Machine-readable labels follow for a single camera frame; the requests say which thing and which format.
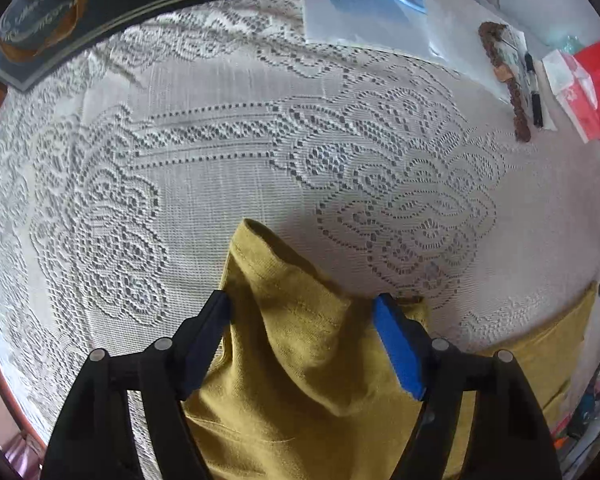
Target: lace pattern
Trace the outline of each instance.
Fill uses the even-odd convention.
[[[0,112],[0,366],[49,438],[91,349],[137,351],[202,306],[242,216],[355,292],[423,294],[435,330],[465,348],[527,330],[600,262],[586,214],[564,272],[542,240],[573,225],[540,213],[528,237],[508,234],[534,214],[525,203],[560,209],[574,186],[600,213],[597,153],[543,135],[516,144],[509,108],[441,68],[304,44],[300,0],[211,2],[130,27]],[[538,253],[533,276],[509,280],[522,297],[512,248]]]

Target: blue gripper pad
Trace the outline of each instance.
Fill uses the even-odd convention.
[[[374,300],[374,325],[394,367],[400,386],[422,400],[427,389],[431,338],[417,321],[404,317],[390,294]]]

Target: olive green cloth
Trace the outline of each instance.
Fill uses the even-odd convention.
[[[398,384],[372,301],[346,294],[251,220],[231,240],[221,288],[234,304],[224,351],[184,402],[213,475],[388,479],[420,403]],[[501,345],[516,355],[545,415],[566,390],[594,297],[591,288],[551,325]],[[426,327],[424,303],[403,308]],[[465,394],[447,474],[461,466],[472,399]]]

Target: black marker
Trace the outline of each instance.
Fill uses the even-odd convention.
[[[525,54],[526,73],[528,75],[531,90],[531,111],[534,115],[534,126],[542,128],[542,105],[540,103],[540,92],[538,90],[538,77],[534,68],[534,60],[528,52]]]

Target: brown bracelet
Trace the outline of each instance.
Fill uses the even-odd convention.
[[[531,130],[526,122],[525,109],[522,106],[522,95],[520,94],[520,85],[516,82],[509,65],[504,62],[502,56],[496,48],[496,41],[502,39],[502,31],[507,27],[502,23],[484,22],[478,29],[478,34],[482,40],[484,47],[491,64],[493,65],[494,73],[501,83],[506,83],[509,89],[509,95],[515,117],[513,125],[516,132],[516,139],[521,142],[529,142],[531,140]]]

